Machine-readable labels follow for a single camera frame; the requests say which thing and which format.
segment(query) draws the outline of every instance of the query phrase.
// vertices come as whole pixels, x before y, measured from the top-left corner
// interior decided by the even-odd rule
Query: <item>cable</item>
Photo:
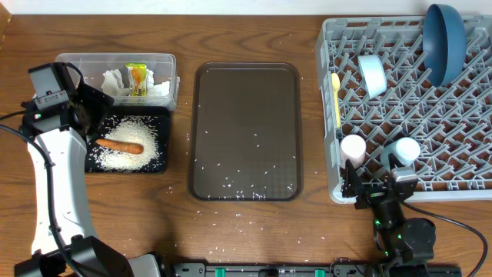
[[[390,275],[391,267],[398,262],[398,257],[394,257],[389,263],[384,265],[383,277],[387,277]]]
[[[19,111],[19,112],[9,113],[8,115],[0,116],[0,120],[4,120],[4,119],[7,119],[7,118],[11,118],[12,116],[22,115],[22,114],[25,114],[25,111]]]
[[[84,84],[84,76],[82,74],[82,72],[80,71],[80,69],[78,69],[77,66],[75,66],[74,64],[72,64],[71,62],[67,62],[65,63],[66,66],[68,66],[69,68],[75,70],[75,72],[77,72],[77,74],[80,76],[80,79],[78,80],[78,87],[81,87],[82,84]]]
[[[349,258],[347,258],[347,257],[335,258],[335,261],[334,261],[334,262],[332,262],[332,263],[331,263],[331,265],[330,265],[330,273],[331,273],[331,274],[333,274],[333,273],[331,272],[331,267],[332,267],[333,265],[336,265],[336,264],[337,264],[337,261],[340,261],[340,263],[342,263],[342,262],[343,262],[343,259],[346,259],[346,260],[348,260],[349,262],[352,262],[352,260],[351,260],[351,259],[349,259]],[[359,272],[359,274],[360,274],[360,275],[365,276],[365,274],[362,272],[362,270],[360,270],[360,269],[359,269],[359,267],[358,267],[356,264],[353,264],[353,266],[354,266],[354,267],[355,267],[355,269]]]
[[[468,231],[471,231],[472,233],[474,233],[475,235],[478,235],[478,237],[482,240],[482,243],[484,244],[484,251],[482,252],[482,257],[480,258],[480,261],[478,261],[477,265],[475,266],[474,270],[471,271],[471,273],[468,275],[468,277],[472,277],[474,276],[475,274],[477,274],[478,270],[480,270],[480,267],[484,264],[485,262],[485,258],[487,257],[487,252],[488,252],[488,244],[487,244],[487,240],[485,239],[484,235],[482,235],[482,233],[478,232],[475,228],[469,226],[469,225],[466,225],[464,223],[461,223],[461,222],[458,222],[456,220],[453,220],[453,219],[449,219],[445,216],[442,216],[442,215],[437,215],[437,214],[434,214],[432,212],[428,212],[428,211],[425,211],[423,209],[419,209],[419,208],[415,208],[413,207],[412,205],[410,204],[407,204],[405,202],[403,202],[400,198],[398,198],[398,201],[404,205],[405,207],[409,208],[410,210],[413,210],[415,212],[419,212],[419,213],[422,213],[424,215],[429,215],[429,216],[432,216],[436,219],[440,219],[440,220],[444,220],[445,222],[449,222],[449,223],[453,223],[455,225],[458,225],[460,226],[461,228],[465,228],[466,230]]]
[[[46,168],[46,181],[48,182],[48,217],[49,217],[49,229],[52,231],[53,234],[53,239],[55,240],[56,245],[58,246],[58,250],[60,251],[61,256],[65,260],[65,262],[71,267],[71,269],[80,277],[85,277],[85,274],[80,270],[80,268],[74,263],[74,261],[71,260],[70,256],[68,256],[68,253],[65,251],[65,247],[62,244],[62,241],[60,239],[60,233],[58,232],[58,228],[56,226],[56,217],[55,217],[55,201],[53,199],[53,179],[52,179],[52,164],[49,161],[48,156],[46,153],[39,147],[38,144],[36,144],[34,141],[32,141],[30,138],[28,138],[26,135],[23,135],[22,133],[15,131],[13,128],[9,128],[5,125],[0,124],[0,130],[7,131],[13,135],[17,135],[19,138],[23,139],[26,141],[28,144],[32,145],[36,150],[38,150],[39,154],[45,161],[45,168]]]

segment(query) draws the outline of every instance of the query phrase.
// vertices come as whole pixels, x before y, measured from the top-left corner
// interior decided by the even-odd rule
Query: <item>black tray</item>
[[[296,68],[208,63],[195,78],[191,194],[216,201],[294,199],[302,188]]]
[[[113,115],[116,115],[115,124],[113,124]],[[118,106],[113,107],[108,113],[108,117],[103,121],[101,127],[99,128],[99,133],[102,137],[106,135],[111,129],[115,127],[125,116],[129,115],[145,115],[152,116],[154,120],[152,125],[157,126],[157,144],[158,151],[162,154],[159,155],[157,159],[152,159],[149,165],[143,166],[139,170],[127,171],[127,172],[140,172],[140,173],[158,173],[164,172],[168,165],[168,141],[169,141],[169,130],[170,130],[170,118],[169,111],[164,107],[135,107],[135,106]],[[94,157],[90,157],[91,153],[98,153],[99,145],[92,142],[87,147],[87,155],[85,156],[85,171],[86,172],[121,172],[117,170],[103,170],[99,168]]]

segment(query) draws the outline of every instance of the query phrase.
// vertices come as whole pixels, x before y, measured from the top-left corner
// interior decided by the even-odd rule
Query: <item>clear plastic container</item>
[[[179,77],[176,75],[176,58],[172,54],[158,53],[63,53],[56,62],[71,62],[82,72],[85,82],[101,89],[105,80],[103,73],[108,70],[125,71],[128,62],[145,63],[154,72],[155,84],[170,81],[166,96],[112,96],[114,105],[163,106],[169,111],[178,104]],[[74,82],[79,80],[75,72],[70,72]]]

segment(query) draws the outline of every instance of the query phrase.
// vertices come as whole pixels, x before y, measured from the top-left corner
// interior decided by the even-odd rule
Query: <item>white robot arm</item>
[[[29,143],[36,178],[36,233],[32,258],[17,264],[15,275],[58,275],[65,271],[67,262],[72,268],[77,267],[74,271],[82,276],[159,277],[160,266],[154,255],[127,260],[97,238],[85,184],[86,145],[87,138],[97,132],[113,99],[86,85],[82,76],[76,88],[67,66],[78,71],[64,63],[29,70],[36,96],[23,103],[26,114],[21,131],[48,157],[52,181],[48,184],[48,170],[39,149]],[[50,189],[56,229],[48,212]]]

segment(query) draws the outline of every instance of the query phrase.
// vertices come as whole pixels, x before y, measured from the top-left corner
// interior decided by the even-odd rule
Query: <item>yellow handle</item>
[[[337,128],[340,128],[340,106],[338,105],[338,90],[340,89],[340,79],[338,78],[337,73],[331,73],[331,86],[333,87],[333,101],[335,104],[335,118],[337,119]]]

